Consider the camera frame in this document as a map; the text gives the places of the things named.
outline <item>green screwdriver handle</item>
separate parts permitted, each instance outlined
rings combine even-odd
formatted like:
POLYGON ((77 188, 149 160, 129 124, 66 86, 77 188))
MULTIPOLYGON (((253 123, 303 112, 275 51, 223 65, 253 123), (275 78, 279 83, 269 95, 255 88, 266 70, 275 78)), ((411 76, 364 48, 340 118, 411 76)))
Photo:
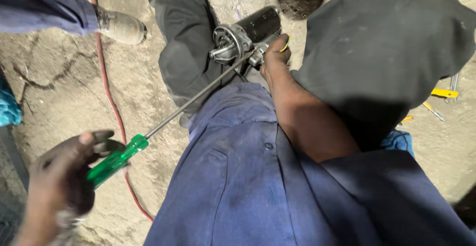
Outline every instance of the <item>green screwdriver handle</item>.
POLYGON ((135 153, 144 150, 148 145, 147 139, 141 134, 137 134, 123 151, 112 152, 111 155, 94 166, 86 175, 87 180, 93 184, 94 189, 98 188, 118 170, 124 168, 135 153))

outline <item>leg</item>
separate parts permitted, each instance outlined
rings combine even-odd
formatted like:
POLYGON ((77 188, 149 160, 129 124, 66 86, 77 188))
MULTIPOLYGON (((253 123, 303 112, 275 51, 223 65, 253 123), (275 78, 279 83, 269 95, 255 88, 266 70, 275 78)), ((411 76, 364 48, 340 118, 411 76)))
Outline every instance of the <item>leg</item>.
POLYGON ((341 116, 362 151, 475 52, 476 13, 458 0, 331 0, 307 20, 294 78, 341 116))
MULTIPOLYGON (((162 78, 175 104, 181 106, 221 75, 226 67, 211 61, 208 52, 215 48, 212 40, 217 20, 208 0, 149 0, 156 10, 156 20, 167 45, 160 53, 162 78)), ((232 74, 209 93, 189 106, 193 114, 217 89, 231 80, 232 74)))
POLYGON ((86 35, 98 29, 87 0, 0 0, 0 31, 21 33, 57 27, 86 35))

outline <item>metal grate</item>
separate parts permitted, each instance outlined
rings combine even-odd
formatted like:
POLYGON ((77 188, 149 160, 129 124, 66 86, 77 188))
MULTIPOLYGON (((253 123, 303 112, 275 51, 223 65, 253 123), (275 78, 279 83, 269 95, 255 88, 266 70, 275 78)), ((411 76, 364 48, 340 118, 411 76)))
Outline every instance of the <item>metal grate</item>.
POLYGON ((7 246, 15 236, 26 199, 27 192, 17 170, 4 143, 0 143, 0 246, 7 246))

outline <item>hand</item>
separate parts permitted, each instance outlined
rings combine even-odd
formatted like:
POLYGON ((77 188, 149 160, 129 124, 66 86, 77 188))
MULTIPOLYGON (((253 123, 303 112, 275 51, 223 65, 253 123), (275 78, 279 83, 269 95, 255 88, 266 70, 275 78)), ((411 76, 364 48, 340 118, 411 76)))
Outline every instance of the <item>hand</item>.
POLYGON ((259 70, 266 81, 269 80, 269 73, 272 72, 273 68, 282 68, 288 63, 289 58, 291 57, 291 50, 289 47, 283 52, 280 52, 286 46, 288 40, 289 36, 287 34, 281 34, 266 50, 264 65, 262 65, 259 70))
POLYGON ((23 237, 35 238, 35 245, 46 244, 61 227, 92 209, 94 190, 86 180, 88 165, 124 149, 123 144, 109 139, 113 135, 112 131, 84 132, 53 147, 31 165, 26 215, 17 242, 23 237))

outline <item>yellow-green wire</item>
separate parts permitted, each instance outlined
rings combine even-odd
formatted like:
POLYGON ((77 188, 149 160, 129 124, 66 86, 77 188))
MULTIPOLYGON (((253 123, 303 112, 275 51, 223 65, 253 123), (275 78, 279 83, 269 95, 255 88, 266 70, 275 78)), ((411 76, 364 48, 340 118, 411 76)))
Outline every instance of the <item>yellow-green wire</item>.
POLYGON ((284 48, 281 49, 281 51, 279 51, 280 53, 284 52, 284 50, 285 50, 286 48, 288 48, 288 45, 289 45, 289 41, 290 41, 290 40, 291 40, 291 35, 289 35, 288 43, 286 43, 286 46, 284 46, 284 48))

